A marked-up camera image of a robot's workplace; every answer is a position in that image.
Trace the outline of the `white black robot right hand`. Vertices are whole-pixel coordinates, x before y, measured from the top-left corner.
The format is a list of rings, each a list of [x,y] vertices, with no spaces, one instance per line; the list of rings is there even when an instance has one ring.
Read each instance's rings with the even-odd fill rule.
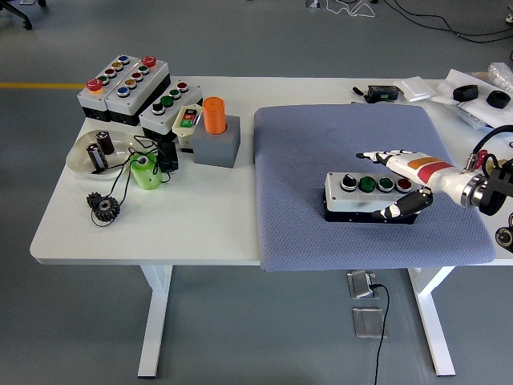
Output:
[[[469,205],[469,193],[465,191],[473,175],[461,172],[452,164],[422,152],[392,150],[388,152],[361,152],[360,159],[383,164],[399,176],[422,186],[408,193],[392,205],[372,213],[373,218],[398,219],[409,217],[433,203],[434,193],[445,193],[462,207]]]

